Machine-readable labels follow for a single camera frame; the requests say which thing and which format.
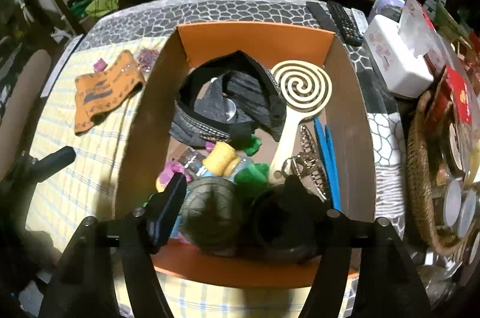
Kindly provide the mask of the white tissue box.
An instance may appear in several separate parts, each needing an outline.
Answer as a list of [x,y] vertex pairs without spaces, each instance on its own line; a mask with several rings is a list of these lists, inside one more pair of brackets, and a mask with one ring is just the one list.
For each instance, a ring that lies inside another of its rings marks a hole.
[[400,25],[377,14],[364,33],[377,71],[386,88],[408,99],[418,98],[434,81],[427,63],[408,49],[399,35]]

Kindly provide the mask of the black round object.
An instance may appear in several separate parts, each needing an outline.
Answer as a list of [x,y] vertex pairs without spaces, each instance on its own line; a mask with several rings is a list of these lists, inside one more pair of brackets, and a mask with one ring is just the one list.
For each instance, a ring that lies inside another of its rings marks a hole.
[[328,210],[298,177],[289,176],[245,210],[238,252],[270,264],[305,264],[320,255],[320,227]]

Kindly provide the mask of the small pink roller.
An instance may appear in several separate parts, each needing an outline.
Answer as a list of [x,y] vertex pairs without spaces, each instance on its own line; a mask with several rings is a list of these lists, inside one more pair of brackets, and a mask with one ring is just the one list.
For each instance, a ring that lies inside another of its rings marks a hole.
[[95,64],[94,64],[94,71],[95,73],[102,72],[104,69],[106,69],[107,63],[100,58]]

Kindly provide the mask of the black grey headband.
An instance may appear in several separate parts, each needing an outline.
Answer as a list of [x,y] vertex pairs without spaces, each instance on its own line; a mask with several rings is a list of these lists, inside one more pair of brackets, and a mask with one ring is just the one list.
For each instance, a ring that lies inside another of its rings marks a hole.
[[270,71],[245,52],[236,51],[209,60],[185,77],[176,95],[169,133],[191,147],[225,142],[245,150],[257,129],[279,141],[286,109]]

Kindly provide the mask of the black remote control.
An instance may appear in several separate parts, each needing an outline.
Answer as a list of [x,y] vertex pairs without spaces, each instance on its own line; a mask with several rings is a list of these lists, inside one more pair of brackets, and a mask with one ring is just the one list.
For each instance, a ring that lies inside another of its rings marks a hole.
[[356,24],[352,22],[349,15],[347,15],[343,6],[334,1],[328,1],[327,7],[335,25],[340,31],[344,43],[353,47],[360,47],[362,45],[360,32]]

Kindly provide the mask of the purple bead bag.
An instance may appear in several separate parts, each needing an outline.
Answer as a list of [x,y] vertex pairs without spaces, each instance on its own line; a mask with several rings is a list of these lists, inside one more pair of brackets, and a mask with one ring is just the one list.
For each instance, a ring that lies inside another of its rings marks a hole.
[[156,61],[160,56],[160,51],[156,49],[141,48],[136,54],[138,68],[144,73],[148,74],[153,69]]

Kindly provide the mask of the orange patterned cloth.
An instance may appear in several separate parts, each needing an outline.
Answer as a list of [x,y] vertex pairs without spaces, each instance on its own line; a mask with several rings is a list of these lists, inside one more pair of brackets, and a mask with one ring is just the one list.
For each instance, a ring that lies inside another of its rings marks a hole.
[[126,99],[143,89],[145,79],[129,50],[120,52],[104,71],[88,73],[75,79],[75,135],[101,124],[108,114]]

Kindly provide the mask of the magenta hair roller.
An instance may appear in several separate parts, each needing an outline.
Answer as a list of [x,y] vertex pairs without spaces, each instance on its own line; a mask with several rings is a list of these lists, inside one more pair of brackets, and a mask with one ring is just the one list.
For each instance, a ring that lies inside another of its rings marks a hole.
[[185,167],[180,162],[176,160],[168,161],[165,164],[163,171],[159,174],[155,181],[155,186],[159,193],[165,190],[175,173],[183,174],[187,182],[191,182],[193,180],[193,177],[188,174],[188,172],[185,170]]

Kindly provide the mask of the green hair roller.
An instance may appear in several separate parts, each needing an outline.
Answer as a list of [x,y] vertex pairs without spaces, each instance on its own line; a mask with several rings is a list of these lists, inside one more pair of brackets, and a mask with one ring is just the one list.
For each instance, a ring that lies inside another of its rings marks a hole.
[[245,197],[256,197],[269,188],[269,165],[250,163],[235,175],[233,182]]

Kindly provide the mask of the yellow checkered tablecloth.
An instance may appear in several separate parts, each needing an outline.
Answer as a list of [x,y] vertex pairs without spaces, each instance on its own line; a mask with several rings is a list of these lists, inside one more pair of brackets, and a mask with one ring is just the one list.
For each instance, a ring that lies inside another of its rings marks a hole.
[[[27,218],[28,230],[47,233],[58,251],[64,250],[86,216],[101,220],[112,216],[120,164],[140,99],[134,95],[105,122],[77,136],[73,130],[75,79],[90,74],[99,59],[111,65],[123,50],[133,54],[143,48],[159,52],[166,41],[166,37],[160,36],[97,47],[81,44],[58,75],[37,124],[30,153],[42,158],[68,145],[75,149],[76,160],[37,186]],[[175,317],[297,317],[310,291],[307,287],[211,286],[164,273],[158,278]]]

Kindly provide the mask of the wicker basket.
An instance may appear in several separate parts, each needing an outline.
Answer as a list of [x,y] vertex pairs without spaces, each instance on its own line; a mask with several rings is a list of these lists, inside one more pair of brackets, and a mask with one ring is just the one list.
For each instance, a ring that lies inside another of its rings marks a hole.
[[453,232],[439,233],[434,222],[434,204],[425,139],[425,110],[431,100],[430,91],[425,91],[416,106],[407,139],[408,201],[421,239],[443,256],[455,255],[465,243]]

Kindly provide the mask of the green compass disc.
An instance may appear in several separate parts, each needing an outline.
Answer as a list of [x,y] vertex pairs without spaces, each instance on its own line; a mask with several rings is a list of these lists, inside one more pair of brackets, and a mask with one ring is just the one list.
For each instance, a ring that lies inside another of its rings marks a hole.
[[179,232],[190,244],[213,255],[233,256],[241,225],[242,202],[231,181],[202,177],[187,185]]

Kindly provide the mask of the spiral wooden trivet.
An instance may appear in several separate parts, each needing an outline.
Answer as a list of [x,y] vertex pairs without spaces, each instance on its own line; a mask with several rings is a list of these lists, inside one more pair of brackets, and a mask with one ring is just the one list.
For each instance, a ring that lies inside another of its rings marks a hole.
[[286,101],[286,118],[277,150],[270,163],[268,183],[284,181],[283,163],[293,155],[299,124],[317,116],[332,95],[332,82],[324,69],[302,60],[285,60],[271,70]]

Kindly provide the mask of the orange hair roller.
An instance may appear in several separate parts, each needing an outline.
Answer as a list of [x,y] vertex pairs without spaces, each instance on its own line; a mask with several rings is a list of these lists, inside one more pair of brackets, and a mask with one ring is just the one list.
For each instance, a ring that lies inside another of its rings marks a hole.
[[202,161],[203,166],[214,175],[222,176],[224,170],[237,158],[236,151],[226,142],[217,142],[208,156]]

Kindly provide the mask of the blue plastic stick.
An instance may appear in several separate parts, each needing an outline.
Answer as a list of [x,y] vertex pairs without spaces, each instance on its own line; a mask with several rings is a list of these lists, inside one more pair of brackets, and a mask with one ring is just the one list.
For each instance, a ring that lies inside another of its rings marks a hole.
[[332,177],[332,181],[330,183],[330,190],[331,190],[331,196],[332,196],[332,203],[333,203],[334,209],[341,212],[342,205],[341,205],[340,187],[339,187],[339,180],[338,180],[338,168],[337,168],[336,155],[335,155],[335,145],[334,145],[333,137],[328,125],[325,126],[325,141],[329,150],[329,157],[330,157],[330,169],[331,169],[331,177]]
[[331,177],[331,169],[330,169],[329,150],[326,144],[325,127],[320,123],[320,119],[318,116],[314,117],[313,122],[314,122],[318,146],[320,149],[321,157],[323,159],[323,164],[325,167],[326,176],[328,179],[329,189],[330,189],[330,183],[332,182],[332,177]]

